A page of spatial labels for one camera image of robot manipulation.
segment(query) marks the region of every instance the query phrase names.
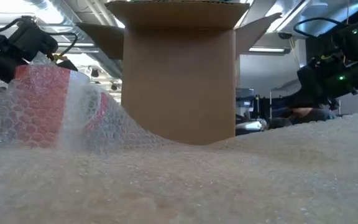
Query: bin of bubble wrap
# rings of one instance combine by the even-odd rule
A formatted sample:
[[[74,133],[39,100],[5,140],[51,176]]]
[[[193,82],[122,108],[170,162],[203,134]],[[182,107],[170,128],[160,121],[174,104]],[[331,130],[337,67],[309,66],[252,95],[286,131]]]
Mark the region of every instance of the bin of bubble wrap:
[[[81,77],[0,93],[0,223],[358,223],[358,115],[189,146]]]

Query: ceiling light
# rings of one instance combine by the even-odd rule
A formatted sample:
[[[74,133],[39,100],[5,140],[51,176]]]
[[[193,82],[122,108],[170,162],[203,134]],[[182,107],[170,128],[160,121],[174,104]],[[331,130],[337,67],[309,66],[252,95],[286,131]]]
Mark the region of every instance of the ceiling light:
[[[90,57],[88,54],[65,54],[65,56],[71,61],[73,62],[73,64],[79,68],[79,67],[91,67],[91,68],[97,68],[99,70],[99,75],[103,75],[103,68],[100,66],[100,63],[93,59],[92,57]],[[84,73],[87,74],[87,76],[91,76],[91,70],[85,70]]]
[[[234,29],[237,29],[241,26],[242,22],[244,21],[244,19],[246,18],[246,15],[248,14],[250,8],[251,8],[251,5],[254,3],[254,0],[240,0],[240,3],[247,3],[249,4],[249,8],[248,10],[241,16],[240,20],[237,21],[236,25],[234,26]]]
[[[300,4],[300,6],[295,9],[285,20],[275,29],[275,31],[280,32],[282,29],[284,29],[285,26],[287,26],[295,16],[299,14],[310,2],[310,0],[304,0],[303,3]]]
[[[67,47],[59,47],[58,50],[56,51],[56,53],[62,53],[64,50],[66,50]],[[70,49],[68,51],[70,54],[95,54],[95,53],[99,53],[100,51],[97,50],[97,49],[77,49],[77,48],[74,48],[74,49]]]
[[[284,53],[285,49],[265,48],[265,47],[251,47],[249,52],[266,52],[266,53]]]
[[[71,45],[71,43],[59,42],[59,43],[57,43],[57,45],[59,47],[68,47]],[[76,43],[76,44],[74,44],[74,47],[94,47],[94,44],[93,43]]]
[[[116,19],[118,27],[125,28],[125,25],[121,21],[119,21],[117,18],[115,18],[115,19]]]
[[[44,0],[38,5],[23,0],[0,1],[0,13],[30,14],[30,16],[34,14],[48,24],[61,24],[64,21],[63,15],[50,0]]]
[[[100,85],[111,85],[109,81],[98,81]]]
[[[48,0],[44,1],[42,8],[35,12],[35,16],[48,24],[61,24],[65,20],[59,10]]]

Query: black cable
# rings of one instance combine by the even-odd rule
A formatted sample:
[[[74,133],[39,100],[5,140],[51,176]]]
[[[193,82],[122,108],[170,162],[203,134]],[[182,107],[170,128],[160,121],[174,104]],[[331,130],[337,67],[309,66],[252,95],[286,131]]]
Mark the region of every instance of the black cable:
[[[14,19],[12,22],[8,23],[6,26],[0,28],[0,32],[7,30],[8,28],[12,27],[14,24],[18,23],[19,21],[25,21],[25,19],[23,19],[23,18]],[[49,35],[72,35],[72,36],[74,36],[74,40],[71,43],[71,45],[68,46],[62,53],[60,53],[59,56],[63,56],[69,50],[71,50],[74,47],[74,45],[77,43],[77,40],[78,40],[78,36],[72,32],[57,32],[57,33],[45,32],[45,33],[49,34]]]
[[[72,36],[74,36],[73,42],[62,53],[60,53],[59,56],[63,56],[65,53],[67,53],[69,50],[71,50],[74,47],[74,45],[77,43],[77,40],[78,40],[78,36],[72,32],[57,32],[57,33],[45,32],[45,33],[47,33],[49,35],[72,35]]]
[[[332,23],[335,23],[335,24],[340,25],[340,26],[343,26],[343,27],[346,26],[345,23],[336,21],[336,20],[334,20],[334,19],[325,18],[325,17],[315,17],[315,18],[305,19],[305,20],[303,20],[303,21],[297,22],[297,23],[293,26],[293,30],[294,30],[295,32],[297,32],[297,33],[299,33],[299,34],[302,34],[302,35],[305,35],[305,36],[307,36],[307,37],[317,38],[317,37],[314,36],[314,35],[308,34],[308,33],[303,32],[303,31],[301,31],[301,30],[298,29],[298,26],[299,26],[300,24],[304,24],[304,23],[310,22],[310,21],[317,21],[317,20],[332,22]]]
[[[11,28],[14,24],[16,24],[16,23],[19,22],[19,21],[24,21],[24,19],[23,19],[23,18],[17,18],[17,19],[15,19],[15,20],[13,20],[12,22],[8,23],[6,26],[0,28],[0,32],[5,31],[5,30]]]

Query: cardboard box flap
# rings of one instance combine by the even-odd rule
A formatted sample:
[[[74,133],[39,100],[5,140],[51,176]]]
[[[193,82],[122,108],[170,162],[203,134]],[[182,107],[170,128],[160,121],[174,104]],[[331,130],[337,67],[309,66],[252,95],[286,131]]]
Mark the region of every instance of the cardboard box flap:
[[[130,28],[232,29],[249,5],[216,1],[112,1],[106,7]]]
[[[236,29],[236,56],[248,50],[266,33],[272,22],[281,18],[281,13],[258,19]]]
[[[78,23],[77,26],[113,60],[122,60],[124,52],[124,29],[96,24]]]

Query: cardboard box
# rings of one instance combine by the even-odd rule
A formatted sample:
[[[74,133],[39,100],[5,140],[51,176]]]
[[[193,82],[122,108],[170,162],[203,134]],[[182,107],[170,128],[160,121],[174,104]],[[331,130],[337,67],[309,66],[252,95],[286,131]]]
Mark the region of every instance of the cardboard box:
[[[129,115],[153,133],[187,144],[234,137],[236,57],[280,15],[233,30],[248,4],[114,1],[106,6],[125,30],[78,26],[111,59],[123,59],[122,105]]]

